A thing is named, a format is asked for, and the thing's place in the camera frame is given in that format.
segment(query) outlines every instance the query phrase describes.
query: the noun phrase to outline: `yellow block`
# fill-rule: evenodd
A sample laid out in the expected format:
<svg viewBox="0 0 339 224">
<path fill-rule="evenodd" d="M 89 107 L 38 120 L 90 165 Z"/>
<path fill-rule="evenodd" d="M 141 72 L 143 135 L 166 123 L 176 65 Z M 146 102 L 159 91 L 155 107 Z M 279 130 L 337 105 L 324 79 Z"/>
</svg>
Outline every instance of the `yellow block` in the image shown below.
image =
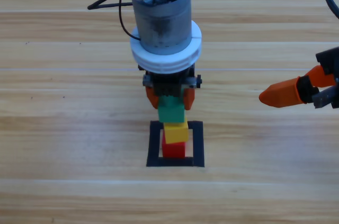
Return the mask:
<svg viewBox="0 0 339 224">
<path fill-rule="evenodd" d="M 164 123 L 164 132 L 166 144 L 174 144 L 180 142 L 187 142 L 189 140 L 189 125 L 187 118 L 185 122 L 181 123 Z"/>
</svg>

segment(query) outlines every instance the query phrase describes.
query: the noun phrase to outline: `black square outline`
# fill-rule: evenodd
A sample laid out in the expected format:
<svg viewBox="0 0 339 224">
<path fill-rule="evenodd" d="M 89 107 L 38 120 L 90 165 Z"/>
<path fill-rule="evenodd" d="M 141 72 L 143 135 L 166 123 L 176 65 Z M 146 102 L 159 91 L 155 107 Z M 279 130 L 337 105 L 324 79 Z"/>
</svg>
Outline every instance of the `black square outline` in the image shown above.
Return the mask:
<svg viewBox="0 0 339 224">
<path fill-rule="evenodd" d="M 203 145 L 203 123 L 189 121 L 189 129 L 193 130 L 193 157 L 170 159 L 159 157 L 160 131 L 164 125 L 159 121 L 151 121 L 149 126 L 149 145 L 147 167 L 205 167 Z"/>
</svg>

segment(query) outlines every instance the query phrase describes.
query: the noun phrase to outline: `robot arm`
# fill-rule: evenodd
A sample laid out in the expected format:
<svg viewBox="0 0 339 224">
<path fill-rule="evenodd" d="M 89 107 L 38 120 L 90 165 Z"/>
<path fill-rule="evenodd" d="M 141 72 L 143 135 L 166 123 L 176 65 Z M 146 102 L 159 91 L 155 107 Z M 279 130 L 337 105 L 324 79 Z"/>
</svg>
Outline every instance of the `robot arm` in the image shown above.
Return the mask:
<svg viewBox="0 0 339 224">
<path fill-rule="evenodd" d="M 339 19 L 339 8 L 333 0 L 325 0 Z M 316 54 L 320 65 L 306 75 L 271 85 L 259 99 L 273 107 L 313 103 L 315 108 L 332 104 L 339 107 L 339 47 Z M 328 87 L 320 92 L 318 87 Z"/>
<path fill-rule="evenodd" d="M 160 96 L 184 97 L 191 100 L 200 88 L 200 75 L 195 77 L 195 62 L 201 54 L 201 31 L 191 18 L 191 0 L 132 0 L 132 3 L 104 4 L 99 0 L 88 7 L 119 7 L 124 31 L 131 37 L 133 57 L 144 70 L 142 84 L 156 107 Z M 121 7 L 133 5 L 137 27 L 132 34 L 123 26 Z M 192 101 L 185 105 L 190 108 Z"/>
</svg>

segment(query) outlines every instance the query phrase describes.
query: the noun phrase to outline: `red block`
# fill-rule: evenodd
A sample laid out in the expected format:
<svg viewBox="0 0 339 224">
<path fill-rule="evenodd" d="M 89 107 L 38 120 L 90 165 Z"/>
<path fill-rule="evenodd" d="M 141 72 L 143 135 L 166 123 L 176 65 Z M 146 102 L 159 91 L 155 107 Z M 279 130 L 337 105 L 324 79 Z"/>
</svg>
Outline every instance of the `red block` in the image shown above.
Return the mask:
<svg viewBox="0 0 339 224">
<path fill-rule="evenodd" d="M 175 144 L 166 144 L 165 133 L 163 133 L 163 157 L 164 158 L 185 158 L 185 142 L 175 143 Z"/>
</svg>

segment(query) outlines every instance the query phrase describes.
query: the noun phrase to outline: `green block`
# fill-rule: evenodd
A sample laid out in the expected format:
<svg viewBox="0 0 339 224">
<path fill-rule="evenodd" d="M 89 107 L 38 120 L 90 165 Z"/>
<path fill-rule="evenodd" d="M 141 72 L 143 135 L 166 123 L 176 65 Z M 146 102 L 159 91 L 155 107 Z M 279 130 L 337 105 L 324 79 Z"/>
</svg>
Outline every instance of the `green block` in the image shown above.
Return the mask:
<svg viewBox="0 0 339 224">
<path fill-rule="evenodd" d="M 159 122 L 185 122 L 183 97 L 159 97 L 158 115 Z"/>
</svg>

